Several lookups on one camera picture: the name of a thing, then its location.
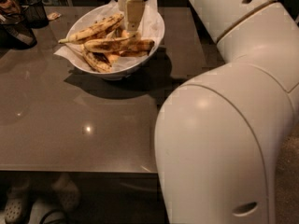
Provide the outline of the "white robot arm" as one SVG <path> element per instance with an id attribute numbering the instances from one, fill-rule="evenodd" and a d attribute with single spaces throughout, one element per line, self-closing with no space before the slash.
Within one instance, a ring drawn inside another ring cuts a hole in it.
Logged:
<path id="1" fill-rule="evenodd" d="M 279 148 L 299 117 L 299 28 L 278 0 L 189 0 L 223 66 L 183 83 L 155 126 L 170 224 L 276 224 Z"/>

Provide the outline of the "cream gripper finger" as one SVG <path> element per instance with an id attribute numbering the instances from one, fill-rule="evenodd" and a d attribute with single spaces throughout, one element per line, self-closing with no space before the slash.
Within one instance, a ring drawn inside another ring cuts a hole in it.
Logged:
<path id="1" fill-rule="evenodd" d="M 124 15 L 124 26 L 128 28 L 128 20 L 127 20 L 127 0 L 118 0 L 119 11 Z"/>
<path id="2" fill-rule="evenodd" d="M 144 0 L 126 0 L 124 7 L 125 27 L 129 32 L 135 32 L 142 20 L 145 9 Z"/>

